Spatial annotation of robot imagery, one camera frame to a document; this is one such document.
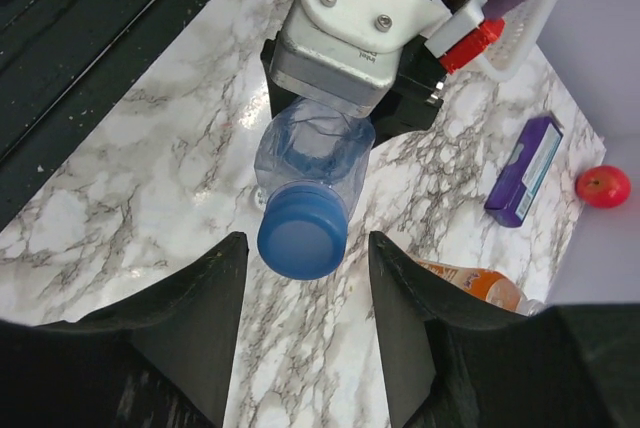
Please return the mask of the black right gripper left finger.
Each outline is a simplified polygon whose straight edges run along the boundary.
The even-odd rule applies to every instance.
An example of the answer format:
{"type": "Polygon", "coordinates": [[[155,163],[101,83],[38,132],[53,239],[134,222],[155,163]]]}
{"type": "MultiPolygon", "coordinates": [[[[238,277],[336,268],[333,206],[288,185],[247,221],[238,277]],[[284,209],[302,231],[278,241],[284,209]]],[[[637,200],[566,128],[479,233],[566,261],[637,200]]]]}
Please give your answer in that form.
{"type": "Polygon", "coordinates": [[[221,426],[248,254],[245,234],[234,232],[76,322],[3,322],[2,425],[221,426]]]}

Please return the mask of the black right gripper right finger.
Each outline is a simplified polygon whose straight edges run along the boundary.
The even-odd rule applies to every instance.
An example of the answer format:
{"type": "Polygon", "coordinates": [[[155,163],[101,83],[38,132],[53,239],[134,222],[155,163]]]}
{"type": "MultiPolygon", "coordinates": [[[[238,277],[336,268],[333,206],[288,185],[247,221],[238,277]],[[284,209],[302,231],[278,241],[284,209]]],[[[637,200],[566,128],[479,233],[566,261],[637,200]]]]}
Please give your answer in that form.
{"type": "Polygon", "coordinates": [[[639,308],[483,302],[369,236],[369,278],[395,427],[635,427],[639,308]]]}

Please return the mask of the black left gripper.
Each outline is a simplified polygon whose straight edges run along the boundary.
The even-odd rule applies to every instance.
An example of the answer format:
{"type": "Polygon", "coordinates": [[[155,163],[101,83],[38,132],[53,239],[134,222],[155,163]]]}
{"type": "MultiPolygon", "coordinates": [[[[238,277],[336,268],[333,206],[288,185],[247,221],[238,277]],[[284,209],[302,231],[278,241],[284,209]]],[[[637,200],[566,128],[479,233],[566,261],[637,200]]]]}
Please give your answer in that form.
{"type": "Polygon", "coordinates": [[[370,115],[376,132],[374,145],[428,130],[443,105],[446,77],[446,70],[427,52],[422,39],[412,40],[403,49],[394,85],[370,115]]]}

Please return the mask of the orange drink bottle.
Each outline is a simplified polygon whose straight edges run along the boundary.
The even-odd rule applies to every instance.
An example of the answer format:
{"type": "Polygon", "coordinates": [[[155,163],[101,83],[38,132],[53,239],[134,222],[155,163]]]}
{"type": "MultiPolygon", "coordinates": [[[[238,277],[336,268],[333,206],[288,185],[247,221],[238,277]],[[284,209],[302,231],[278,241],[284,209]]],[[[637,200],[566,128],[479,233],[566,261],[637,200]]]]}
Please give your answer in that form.
{"type": "Polygon", "coordinates": [[[456,267],[420,259],[415,261],[465,293],[504,310],[532,316],[545,308],[543,302],[528,298],[514,282],[498,271],[456,267]]]}

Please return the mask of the clear bottle blue label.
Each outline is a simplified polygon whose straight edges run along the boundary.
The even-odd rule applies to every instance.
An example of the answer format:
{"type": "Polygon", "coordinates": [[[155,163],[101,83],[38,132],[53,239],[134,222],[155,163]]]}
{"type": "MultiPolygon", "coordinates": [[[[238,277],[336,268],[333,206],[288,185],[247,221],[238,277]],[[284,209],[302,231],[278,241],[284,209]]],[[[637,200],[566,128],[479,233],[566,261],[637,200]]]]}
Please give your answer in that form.
{"type": "Polygon", "coordinates": [[[350,219],[375,138],[368,118],[298,98],[264,131],[254,161],[257,183],[267,196],[290,183],[321,184],[340,197],[350,219]]]}

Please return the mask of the blue bottle cap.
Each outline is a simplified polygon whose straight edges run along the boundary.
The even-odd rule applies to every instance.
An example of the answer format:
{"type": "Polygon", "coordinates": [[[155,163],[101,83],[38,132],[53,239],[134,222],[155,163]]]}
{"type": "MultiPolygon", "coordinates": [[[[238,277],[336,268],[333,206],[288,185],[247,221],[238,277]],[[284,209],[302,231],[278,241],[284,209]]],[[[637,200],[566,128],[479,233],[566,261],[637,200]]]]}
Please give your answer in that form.
{"type": "Polygon", "coordinates": [[[346,250],[348,211],[331,188],[293,182],[268,199],[257,236],[262,260],[275,273],[316,280],[333,273],[346,250]]]}

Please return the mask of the white plastic basket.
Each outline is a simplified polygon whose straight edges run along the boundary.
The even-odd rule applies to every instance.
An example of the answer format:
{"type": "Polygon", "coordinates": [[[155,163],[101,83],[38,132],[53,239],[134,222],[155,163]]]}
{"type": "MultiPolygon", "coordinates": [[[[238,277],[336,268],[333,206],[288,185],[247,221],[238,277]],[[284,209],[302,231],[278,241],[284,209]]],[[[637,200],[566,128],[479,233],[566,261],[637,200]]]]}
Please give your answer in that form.
{"type": "Polygon", "coordinates": [[[506,13],[505,28],[498,41],[467,64],[463,70],[478,72],[493,81],[511,79],[536,46],[558,0],[527,0],[506,13]]]}

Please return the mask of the purple white box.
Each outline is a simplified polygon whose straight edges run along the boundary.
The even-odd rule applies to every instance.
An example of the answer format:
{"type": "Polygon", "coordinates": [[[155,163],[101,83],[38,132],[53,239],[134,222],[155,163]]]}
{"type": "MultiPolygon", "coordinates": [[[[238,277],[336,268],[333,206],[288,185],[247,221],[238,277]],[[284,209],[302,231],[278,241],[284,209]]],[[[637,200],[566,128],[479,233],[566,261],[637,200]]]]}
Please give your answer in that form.
{"type": "Polygon", "coordinates": [[[552,113],[530,118],[484,203],[485,212],[500,226],[524,223],[563,139],[552,113]]]}

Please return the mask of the red apple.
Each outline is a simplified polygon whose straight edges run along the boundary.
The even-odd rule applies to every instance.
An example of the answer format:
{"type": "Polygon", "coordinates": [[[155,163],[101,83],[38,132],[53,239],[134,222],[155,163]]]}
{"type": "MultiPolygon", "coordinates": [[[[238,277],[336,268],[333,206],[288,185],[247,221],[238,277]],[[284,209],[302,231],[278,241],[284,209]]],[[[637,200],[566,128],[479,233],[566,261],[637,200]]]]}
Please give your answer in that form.
{"type": "Polygon", "coordinates": [[[600,209],[615,208],[627,201],[632,185],[619,168],[601,165],[586,170],[576,180],[578,197],[586,204],[600,209]]]}

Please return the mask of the black mounting rail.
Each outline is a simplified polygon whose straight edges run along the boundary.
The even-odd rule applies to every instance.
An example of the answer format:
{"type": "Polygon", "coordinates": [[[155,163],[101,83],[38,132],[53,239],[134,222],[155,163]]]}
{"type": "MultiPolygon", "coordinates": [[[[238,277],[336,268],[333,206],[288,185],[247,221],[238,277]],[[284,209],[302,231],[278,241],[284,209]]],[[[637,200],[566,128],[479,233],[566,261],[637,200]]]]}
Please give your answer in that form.
{"type": "Polygon", "coordinates": [[[1,219],[10,221],[209,0],[35,0],[1,15],[1,219]]]}

